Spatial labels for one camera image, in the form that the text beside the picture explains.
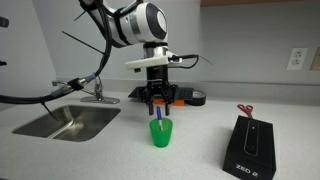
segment green cup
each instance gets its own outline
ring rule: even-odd
[[[163,131],[160,131],[158,119],[153,119],[150,122],[149,126],[154,145],[163,148],[169,144],[172,132],[172,125],[173,124],[170,119],[162,118]]]

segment faucet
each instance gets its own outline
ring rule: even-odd
[[[88,103],[103,103],[103,104],[117,104],[120,102],[120,99],[112,98],[112,97],[104,97],[103,96],[103,86],[101,83],[101,79],[98,76],[98,79],[95,79],[94,84],[94,92],[89,91],[87,89],[82,89],[81,91],[88,93],[92,96],[81,98],[81,102],[88,102]],[[68,85],[65,81],[55,80],[52,81],[52,86],[57,86],[58,84]]]

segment cabinet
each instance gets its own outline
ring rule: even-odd
[[[201,6],[253,4],[253,3],[285,2],[285,1],[302,1],[302,0],[201,0]]]

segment black tape roll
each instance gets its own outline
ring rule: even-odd
[[[191,106],[203,106],[206,104],[206,93],[194,90],[192,93],[192,100],[185,101]]]

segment orange object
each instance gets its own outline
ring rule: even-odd
[[[166,103],[163,99],[155,99],[153,100],[153,104],[165,105]],[[184,106],[184,100],[178,99],[172,103],[172,106]]]

